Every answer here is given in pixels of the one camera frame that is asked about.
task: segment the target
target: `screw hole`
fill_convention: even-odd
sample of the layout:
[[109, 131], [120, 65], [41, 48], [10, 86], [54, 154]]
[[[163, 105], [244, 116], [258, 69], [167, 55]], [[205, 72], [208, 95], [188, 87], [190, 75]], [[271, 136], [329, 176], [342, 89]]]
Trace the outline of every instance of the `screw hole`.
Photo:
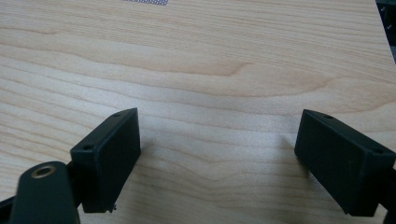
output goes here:
[[83, 148], [84, 150], [90, 150], [93, 149], [93, 145], [87, 145]]
[[42, 166], [32, 172], [32, 178], [38, 179], [45, 177], [47, 175], [51, 175], [52, 173], [55, 172], [55, 170], [56, 168], [53, 165]]

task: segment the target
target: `light wood surface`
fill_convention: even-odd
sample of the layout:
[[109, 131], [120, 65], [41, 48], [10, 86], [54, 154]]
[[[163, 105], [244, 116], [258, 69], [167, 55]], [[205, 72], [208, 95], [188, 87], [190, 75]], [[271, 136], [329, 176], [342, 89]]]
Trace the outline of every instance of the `light wood surface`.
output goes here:
[[142, 155], [83, 223], [381, 223], [296, 160], [304, 108], [396, 148], [396, 72], [375, 0], [0, 1], [0, 198], [138, 107]]

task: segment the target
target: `black plastic part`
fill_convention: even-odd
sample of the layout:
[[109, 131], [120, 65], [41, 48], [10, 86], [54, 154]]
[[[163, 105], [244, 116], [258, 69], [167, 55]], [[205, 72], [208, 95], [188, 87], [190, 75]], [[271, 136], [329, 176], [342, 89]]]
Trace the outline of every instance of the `black plastic part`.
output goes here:
[[395, 223], [396, 223], [396, 214], [393, 211], [388, 211], [384, 219], [384, 224], [395, 224]]
[[21, 175], [9, 223], [79, 223], [63, 163], [45, 162]]
[[379, 15], [391, 46], [396, 46], [396, 0], [376, 0]]
[[112, 212], [140, 156], [137, 109], [110, 116], [70, 152], [69, 167], [78, 170], [78, 185], [85, 187], [80, 193], [84, 212]]
[[85, 179], [83, 173], [76, 169], [72, 161], [67, 164], [67, 171], [69, 173], [70, 186], [73, 190], [73, 201], [75, 202], [75, 206], [79, 207], [86, 191], [84, 186]]
[[14, 199], [15, 197], [11, 197], [0, 202], [0, 224], [8, 223]]
[[396, 154], [319, 112], [304, 110], [295, 154], [346, 214], [372, 217]]

